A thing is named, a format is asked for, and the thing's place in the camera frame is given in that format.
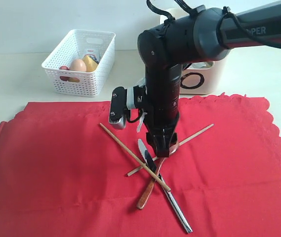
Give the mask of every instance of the chopstick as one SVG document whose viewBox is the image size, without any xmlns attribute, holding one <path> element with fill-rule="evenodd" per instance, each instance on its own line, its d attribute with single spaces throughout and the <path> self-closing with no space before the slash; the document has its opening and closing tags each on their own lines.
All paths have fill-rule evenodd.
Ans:
<svg viewBox="0 0 281 237">
<path fill-rule="evenodd" d="M 132 157 L 135 158 L 135 160 L 140 164 L 142 168 L 144 168 L 148 173 L 165 189 L 166 191 L 170 192 L 171 188 L 162 181 L 154 172 L 151 171 L 147 167 L 145 163 L 143 163 L 127 146 L 123 144 L 107 127 L 105 127 L 102 123 L 100 123 L 100 126 L 121 146 L 123 147 Z"/>
<path fill-rule="evenodd" d="M 180 146 L 182 146 L 183 144 L 187 143 L 188 141 L 192 140 L 193 138 L 199 136 L 201 133 L 205 132 L 206 130 L 208 130 L 209 128 L 213 127 L 214 124 L 212 123 L 211 125 L 203 128 L 202 130 L 198 131 L 197 133 L 194 133 L 193 135 L 191 135 L 190 137 L 184 139 L 182 142 L 179 143 Z M 127 173 L 127 176 L 131 176 L 133 174 L 135 174 L 136 172 L 138 172 L 139 170 L 141 170 L 142 167 L 141 166 L 138 166 L 137 168 L 133 169 L 132 171 L 130 171 L 129 173 Z"/>
</svg>

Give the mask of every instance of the white bin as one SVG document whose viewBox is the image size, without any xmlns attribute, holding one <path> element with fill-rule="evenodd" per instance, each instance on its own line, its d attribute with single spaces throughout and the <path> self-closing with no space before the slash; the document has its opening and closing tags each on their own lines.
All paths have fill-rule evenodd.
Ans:
<svg viewBox="0 0 281 237">
<path fill-rule="evenodd" d="M 170 8 L 166 11 L 171 13 L 175 19 L 188 16 L 188 13 L 181 8 Z M 166 17 L 162 15 L 160 24 L 163 24 L 165 19 Z M 180 94 L 210 94 L 217 88 L 225 66 L 225 59 L 208 62 L 207 65 L 205 68 L 190 66 L 183 71 Z"/>
<path fill-rule="evenodd" d="M 42 63 L 55 92 L 68 95 L 97 96 L 115 60 L 115 36 L 113 32 L 71 30 Z M 88 49 L 99 50 L 101 60 L 94 72 L 60 70 L 63 65 L 70 67 L 76 58 L 83 58 Z M 62 81 L 60 77 L 78 78 L 79 82 Z"/>
</svg>

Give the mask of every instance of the robotic arm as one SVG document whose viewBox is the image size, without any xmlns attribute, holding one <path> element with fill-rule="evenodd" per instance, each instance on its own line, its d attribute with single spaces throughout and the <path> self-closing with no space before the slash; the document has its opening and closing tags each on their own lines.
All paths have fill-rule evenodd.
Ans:
<svg viewBox="0 0 281 237">
<path fill-rule="evenodd" d="M 109 123 L 124 129 L 140 121 L 146 140 L 158 157 L 169 157 L 178 144 L 175 132 L 182 71 L 195 62 L 219 61 L 233 48 L 267 45 L 281 49 L 281 1 L 234 15 L 228 7 L 190 8 L 175 0 L 189 15 L 175 20 L 165 15 L 164 24 L 145 30 L 138 37 L 138 51 L 145 64 L 145 80 L 133 88 L 117 87 L 112 94 Z M 131 120 L 131 110 L 138 117 Z"/>
</svg>

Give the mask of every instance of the white plastic basket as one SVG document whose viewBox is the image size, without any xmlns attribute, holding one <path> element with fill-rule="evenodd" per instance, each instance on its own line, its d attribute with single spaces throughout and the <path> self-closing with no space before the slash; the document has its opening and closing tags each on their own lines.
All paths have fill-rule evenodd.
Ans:
<svg viewBox="0 0 281 237">
<path fill-rule="evenodd" d="M 115 60 L 115 36 L 113 32 L 71 30 L 42 63 L 47 76 L 53 83 L 55 92 L 61 94 L 95 97 L 97 96 Z M 94 48 L 100 52 L 101 60 L 94 72 L 74 72 L 60 70 L 63 65 L 70 67 L 76 58 L 83 58 L 86 50 Z M 61 76 L 78 78 L 79 82 L 62 81 Z"/>
</svg>

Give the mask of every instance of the white wall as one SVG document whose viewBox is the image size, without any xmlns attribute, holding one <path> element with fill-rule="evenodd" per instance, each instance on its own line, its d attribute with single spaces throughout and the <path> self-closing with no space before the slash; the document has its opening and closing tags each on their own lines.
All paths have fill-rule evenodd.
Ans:
<svg viewBox="0 0 281 237">
<path fill-rule="evenodd" d="M 229 6 L 233 13 L 274 0 L 186 0 L 190 6 Z M 155 6 L 177 7 L 173 0 Z M 50 52 L 71 29 L 112 31 L 116 49 L 136 49 L 137 36 L 159 16 L 146 0 L 0 0 L 0 53 Z"/>
</svg>

